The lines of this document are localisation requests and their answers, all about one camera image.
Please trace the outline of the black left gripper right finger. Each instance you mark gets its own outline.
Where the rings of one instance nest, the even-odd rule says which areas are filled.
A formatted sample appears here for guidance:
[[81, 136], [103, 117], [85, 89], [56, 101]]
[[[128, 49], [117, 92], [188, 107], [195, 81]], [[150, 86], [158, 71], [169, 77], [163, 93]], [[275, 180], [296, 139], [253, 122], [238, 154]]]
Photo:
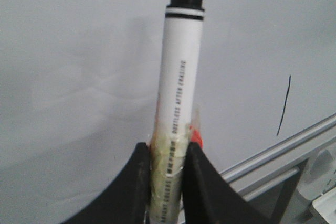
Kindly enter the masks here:
[[271, 223], [230, 187], [194, 142], [186, 153], [182, 194], [186, 223]]

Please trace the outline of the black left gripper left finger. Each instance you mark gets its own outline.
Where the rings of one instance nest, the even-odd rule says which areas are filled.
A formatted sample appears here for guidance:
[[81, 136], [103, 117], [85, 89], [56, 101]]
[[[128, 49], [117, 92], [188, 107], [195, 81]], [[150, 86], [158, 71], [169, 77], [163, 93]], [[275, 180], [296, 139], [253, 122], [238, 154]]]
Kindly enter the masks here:
[[149, 177], [149, 149], [140, 142], [113, 182], [64, 223], [147, 223]]

